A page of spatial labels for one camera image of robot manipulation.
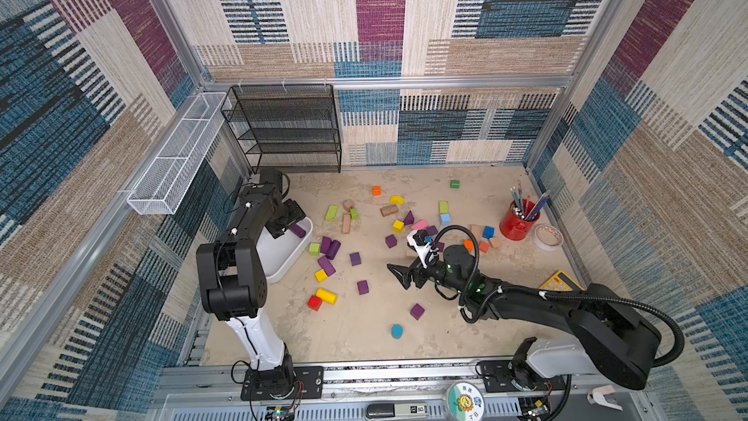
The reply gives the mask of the purple short cylinder block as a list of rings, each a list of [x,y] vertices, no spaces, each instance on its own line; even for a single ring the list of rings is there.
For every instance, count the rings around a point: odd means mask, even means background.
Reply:
[[[290,226],[289,230],[300,239],[303,239],[307,236],[307,231],[298,223]]]

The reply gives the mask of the purple rectangular block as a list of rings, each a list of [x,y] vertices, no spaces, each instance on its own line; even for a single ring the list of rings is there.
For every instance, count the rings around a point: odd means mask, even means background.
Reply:
[[[331,260],[327,258],[325,255],[322,255],[318,259],[319,267],[321,267],[321,270],[325,271],[325,274],[327,276],[332,276],[336,273],[336,269],[334,268]]]

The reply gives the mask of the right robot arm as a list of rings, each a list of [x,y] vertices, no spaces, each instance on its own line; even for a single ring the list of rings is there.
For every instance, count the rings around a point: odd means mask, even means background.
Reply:
[[[464,226],[446,226],[434,236],[415,230],[407,243],[416,258],[408,266],[388,264],[387,268],[405,290],[428,283],[437,292],[453,290],[451,298],[469,325],[517,320],[575,337],[569,344],[525,339],[512,364],[518,379],[531,373],[551,379],[597,372],[621,387],[642,390],[651,370],[675,362],[683,353],[685,335],[664,311],[622,298],[600,284],[555,292],[491,278],[479,270],[479,253],[464,246],[438,249],[441,237],[452,231],[475,237]]]

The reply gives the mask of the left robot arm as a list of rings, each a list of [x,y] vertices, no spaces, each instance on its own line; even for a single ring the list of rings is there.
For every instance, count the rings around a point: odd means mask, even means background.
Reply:
[[[226,231],[196,252],[204,310],[229,325],[249,354],[241,382],[247,401],[254,395],[299,397],[303,388],[286,343],[264,312],[269,287],[259,251],[261,234],[267,231],[279,239],[305,218],[300,206],[286,199],[286,183],[287,175],[265,169],[259,181],[238,187]]]

